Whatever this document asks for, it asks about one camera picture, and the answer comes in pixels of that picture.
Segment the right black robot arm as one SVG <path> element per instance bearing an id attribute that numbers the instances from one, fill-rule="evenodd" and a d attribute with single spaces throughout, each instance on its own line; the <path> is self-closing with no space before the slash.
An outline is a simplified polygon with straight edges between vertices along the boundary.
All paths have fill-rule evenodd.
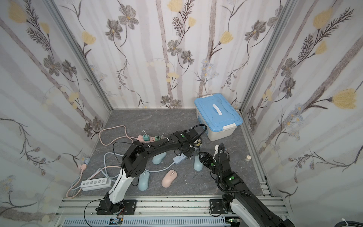
<path id="1" fill-rule="evenodd" d="M 222 207 L 227 213 L 238 215 L 249 227 L 293 227 L 265 206 L 248 188 L 244 180 L 230 167 L 230 155 L 219 144 L 214 155 L 199 153 L 200 162 L 216 175 L 216 185 L 223 192 Z"/>

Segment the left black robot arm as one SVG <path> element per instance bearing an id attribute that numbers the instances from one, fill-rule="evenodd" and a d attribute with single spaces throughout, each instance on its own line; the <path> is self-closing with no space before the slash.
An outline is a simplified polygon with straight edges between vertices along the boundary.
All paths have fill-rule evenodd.
<path id="1" fill-rule="evenodd" d="M 193 128 L 176 131 L 154 142 L 133 142 L 122 158 L 120 174 L 114 185 L 95 209 L 96 214 L 119 214 L 125 208 L 125 194 L 132 181 L 146 170 L 149 159 L 174 150 L 180 151 L 188 158 L 201 145 L 201 142 L 201 134 Z"/>

